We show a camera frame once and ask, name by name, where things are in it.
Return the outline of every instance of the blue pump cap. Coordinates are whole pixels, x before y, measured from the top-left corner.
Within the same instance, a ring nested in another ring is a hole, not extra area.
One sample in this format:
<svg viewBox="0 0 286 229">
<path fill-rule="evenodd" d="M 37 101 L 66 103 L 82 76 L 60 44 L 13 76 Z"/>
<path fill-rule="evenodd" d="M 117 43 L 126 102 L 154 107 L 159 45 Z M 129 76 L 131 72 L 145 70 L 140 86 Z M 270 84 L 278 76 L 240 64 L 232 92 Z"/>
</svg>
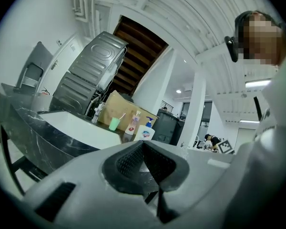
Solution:
<svg viewBox="0 0 286 229">
<path fill-rule="evenodd" d="M 146 126 L 147 127 L 152 127 L 152 120 L 153 120 L 153 118 L 148 117 L 148 116 L 146 118 L 149 118 L 149 122 L 146 123 Z"/>
</svg>

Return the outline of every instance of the door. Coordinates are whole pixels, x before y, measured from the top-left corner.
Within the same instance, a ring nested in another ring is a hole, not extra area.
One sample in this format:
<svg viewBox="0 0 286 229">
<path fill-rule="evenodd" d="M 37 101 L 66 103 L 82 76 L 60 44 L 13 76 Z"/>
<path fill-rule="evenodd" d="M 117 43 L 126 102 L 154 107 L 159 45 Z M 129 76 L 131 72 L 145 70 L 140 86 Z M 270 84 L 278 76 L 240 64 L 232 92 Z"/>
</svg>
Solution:
<svg viewBox="0 0 286 229">
<path fill-rule="evenodd" d="M 75 37 L 58 55 L 55 63 L 50 66 L 50 69 L 41 82 L 39 92 L 47 89 L 50 95 L 53 95 L 62 77 L 81 51 L 82 48 Z"/>
</svg>

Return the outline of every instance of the person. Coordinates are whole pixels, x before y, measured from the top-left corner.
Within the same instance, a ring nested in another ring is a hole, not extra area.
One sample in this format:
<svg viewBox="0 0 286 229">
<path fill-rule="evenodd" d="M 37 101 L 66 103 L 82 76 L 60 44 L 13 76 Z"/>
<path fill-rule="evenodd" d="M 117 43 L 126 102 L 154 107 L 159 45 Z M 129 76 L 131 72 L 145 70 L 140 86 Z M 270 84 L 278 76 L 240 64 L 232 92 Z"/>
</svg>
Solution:
<svg viewBox="0 0 286 229">
<path fill-rule="evenodd" d="M 204 138 L 205 138 L 205 141 L 211 141 L 212 147 L 210 148 L 210 150 L 211 150 L 212 152 L 217 151 L 217 144 L 221 142 L 221 141 L 218 139 L 218 137 L 216 137 L 216 136 L 214 136 L 214 135 L 207 134 L 207 135 L 204 136 Z"/>
<path fill-rule="evenodd" d="M 286 28 L 268 14 L 246 11 L 235 19 L 236 47 L 244 59 L 280 67 L 286 58 Z"/>
<path fill-rule="evenodd" d="M 269 104 L 255 138 L 275 126 L 286 127 L 286 26 L 260 11 L 246 11 L 235 19 L 235 46 L 244 59 L 259 59 L 279 70 L 262 90 Z"/>
</svg>

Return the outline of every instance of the white pillar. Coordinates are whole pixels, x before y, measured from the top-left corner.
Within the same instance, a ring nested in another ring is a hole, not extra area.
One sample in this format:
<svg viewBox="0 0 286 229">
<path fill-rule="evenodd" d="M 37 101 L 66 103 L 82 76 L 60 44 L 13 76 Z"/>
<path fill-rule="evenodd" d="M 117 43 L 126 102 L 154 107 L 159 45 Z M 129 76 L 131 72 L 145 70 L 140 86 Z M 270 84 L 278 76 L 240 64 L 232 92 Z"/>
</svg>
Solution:
<svg viewBox="0 0 286 229">
<path fill-rule="evenodd" d="M 190 107 L 177 146 L 192 148 L 198 134 L 202 112 L 204 110 L 206 82 L 203 74 L 195 73 Z"/>
<path fill-rule="evenodd" d="M 171 78 L 177 52 L 170 50 L 146 73 L 132 99 L 139 107 L 156 115 Z"/>
</svg>

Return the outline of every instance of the black cabinet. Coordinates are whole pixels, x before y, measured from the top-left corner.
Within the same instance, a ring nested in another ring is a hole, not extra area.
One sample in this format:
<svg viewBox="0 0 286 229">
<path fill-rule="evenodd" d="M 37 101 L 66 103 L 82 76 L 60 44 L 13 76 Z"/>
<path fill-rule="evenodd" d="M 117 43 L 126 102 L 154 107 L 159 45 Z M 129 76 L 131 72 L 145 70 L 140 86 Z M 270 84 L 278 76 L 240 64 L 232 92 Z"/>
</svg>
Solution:
<svg viewBox="0 0 286 229">
<path fill-rule="evenodd" d="M 175 129 L 174 129 L 174 133 L 173 133 L 173 136 L 172 136 L 172 139 L 171 139 L 171 142 L 170 142 L 171 145 L 177 146 L 179 138 L 180 138 L 181 133 L 183 131 L 184 123 L 185 122 L 182 121 L 182 120 L 180 120 L 180 121 L 178 121 L 176 123 Z"/>
<path fill-rule="evenodd" d="M 157 116 L 152 140 L 170 144 L 178 118 L 165 110 L 159 110 Z"/>
</svg>

